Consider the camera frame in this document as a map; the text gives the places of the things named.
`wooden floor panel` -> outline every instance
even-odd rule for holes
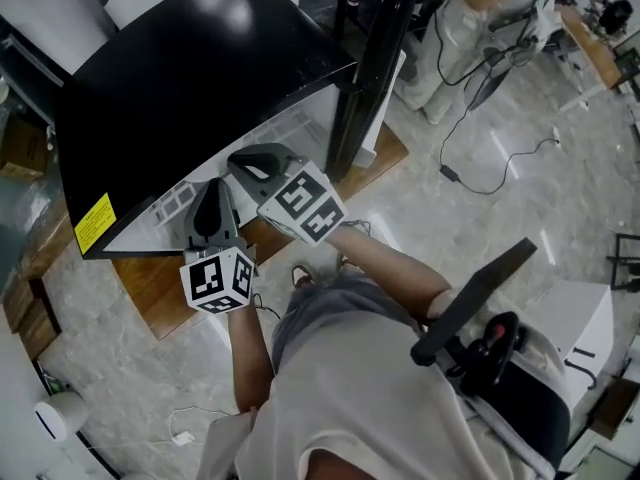
[[[377,157],[370,167],[352,167],[339,183],[337,191],[343,200],[353,197],[409,154],[386,124],[380,129],[376,152]],[[258,265],[292,241],[261,219],[252,220],[240,233],[248,243],[256,244]],[[184,265],[181,256],[128,258],[113,260],[113,265],[142,318],[158,339],[167,336],[195,313],[184,299],[179,272]]]

